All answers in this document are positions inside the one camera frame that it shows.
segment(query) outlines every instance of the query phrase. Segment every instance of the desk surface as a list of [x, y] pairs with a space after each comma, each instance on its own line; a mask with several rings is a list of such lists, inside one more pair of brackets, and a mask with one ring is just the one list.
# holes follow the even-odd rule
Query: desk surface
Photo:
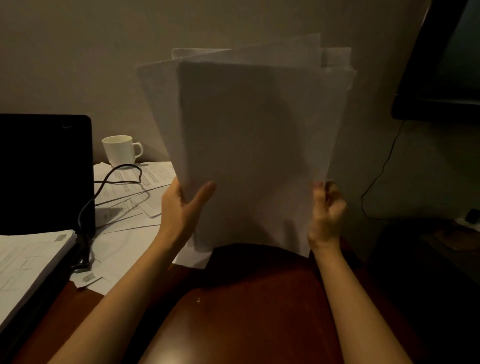
[[[366, 289], [409, 355], [425, 357], [399, 313]], [[69, 282], [13, 363], [46, 363], [101, 298]], [[280, 249], [231, 245], [203, 271], [172, 265], [150, 312], [160, 321], [142, 363], [343, 362], [314, 261]]]

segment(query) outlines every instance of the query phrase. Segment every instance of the wall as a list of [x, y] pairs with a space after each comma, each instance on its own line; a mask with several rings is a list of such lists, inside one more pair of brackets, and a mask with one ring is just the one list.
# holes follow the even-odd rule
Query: wall
[[[397, 132], [389, 110], [427, 6], [427, 0], [4, 0], [0, 112], [87, 114], [98, 160], [105, 158], [101, 139], [112, 134], [130, 134], [145, 146], [145, 159], [165, 160], [135, 65], [168, 59], [175, 47], [232, 48], [320, 32], [326, 46], [353, 48], [358, 71], [330, 177], [350, 206], [345, 235], [366, 258], [383, 223], [362, 217], [359, 197]], [[474, 127], [407, 122], [366, 197], [368, 212], [455, 217], [480, 207], [479, 135]]]

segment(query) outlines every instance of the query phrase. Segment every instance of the cord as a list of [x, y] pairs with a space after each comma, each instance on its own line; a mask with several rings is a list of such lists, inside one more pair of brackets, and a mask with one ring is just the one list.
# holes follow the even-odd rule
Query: cord
[[401, 132], [402, 132], [402, 128], [403, 128], [403, 125], [405, 124], [406, 120], [403, 120], [402, 123], [400, 124], [400, 127], [398, 129], [398, 132], [395, 136], [395, 139], [393, 139], [393, 143], [392, 143], [392, 147], [390, 148], [390, 153], [388, 153], [388, 157], [387, 159], [385, 160], [384, 162], [384, 165], [382, 166], [382, 171], [380, 172], [380, 174], [378, 176], [375, 177], [375, 179], [373, 180], [372, 183], [370, 183], [370, 186], [368, 186], [367, 190], [362, 194], [362, 196], [360, 196], [360, 204], [361, 204], [361, 210], [364, 214], [364, 216], [370, 220], [390, 220], [389, 218], [372, 218], [370, 216], [368, 216], [368, 214], [365, 212], [365, 209], [363, 208], [363, 198], [365, 197], [365, 195], [368, 193], [368, 191], [370, 191], [370, 189], [373, 187], [373, 185], [375, 184], [375, 182], [377, 182], [377, 179], [380, 178], [380, 176], [384, 173], [384, 170], [385, 170], [385, 166], [387, 165], [387, 162], [390, 160], [390, 157], [392, 156], [392, 152], [393, 152], [393, 148], [395, 147], [395, 143], [396, 143], [396, 140], [398, 139], [398, 137], [400, 136]]
[[[135, 167], [135, 168], [137, 168], [140, 171], [140, 174], [138, 175], [138, 181], [116, 181], [116, 182], [107, 181], [108, 178], [110, 177], [110, 175], [115, 170], [117, 170], [118, 168], [122, 168], [122, 167]], [[92, 262], [90, 262], [90, 246], [91, 246], [90, 238], [88, 237], [88, 235], [84, 232], [84, 230], [82, 228], [82, 214], [85, 211], [85, 209], [88, 207], [89, 204], [91, 204], [93, 201], [95, 201], [95, 199], [98, 197], [100, 192], [102, 192], [102, 189], [103, 189], [103, 187], [105, 186], [106, 183], [111, 183], [111, 184], [142, 183], [142, 174], [143, 174], [143, 170], [140, 167], [138, 167], [134, 164], [120, 164], [119, 166], [116, 166], [116, 167], [112, 168], [110, 170], [110, 172], [107, 173], [107, 175], [105, 176], [103, 181], [94, 181], [94, 183], [101, 183], [101, 185], [98, 188], [98, 191], [93, 195], [93, 197], [90, 200], [88, 200], [88, 202], [84, 205], [84, 207], [82, 207], [82, 209], [80, 210], [80, 212], [78, 214], [78, 219], [77, 219], [78, 232], [83, 237], [84, 254], [83, 254], [83, 257], [82, 257], [82, 262], [72, 266], [72, 269], [73, 269], [74, 272], [76, 272], [76, 273], [86, 272], [86, 271], [91, 270], [91, 268], [92, 268]]]

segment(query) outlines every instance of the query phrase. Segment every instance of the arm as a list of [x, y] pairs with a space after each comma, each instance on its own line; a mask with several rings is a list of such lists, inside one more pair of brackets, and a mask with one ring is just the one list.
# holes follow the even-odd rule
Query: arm
[[347, 205], [335, 184], [317, 183], [313, 202], [308, 240], [322, 275], [345, 363], [411, 363], [342, 256], [339, 222]]
[[162, 224], [145, 253], [81, 323], [50, 363], [120, 362], [150, 297], [193, 233], [203, 205], [215, 191], [205, 184], [185, 203], [178, 180], [162, 197]]

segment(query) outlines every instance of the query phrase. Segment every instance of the coffee mug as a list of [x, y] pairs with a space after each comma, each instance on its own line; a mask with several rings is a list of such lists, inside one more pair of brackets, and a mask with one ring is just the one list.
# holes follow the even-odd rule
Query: coffee mug
[[[140, 143], [132, 143], [132, 137], [128, 135], [114, 135], [102, 139], [103, 147], [112, 167], [120, 164], [133, 164], [144, 153], [144, 147]], [[134, 146], [139, 146], [140, 153], [135, 154]]]

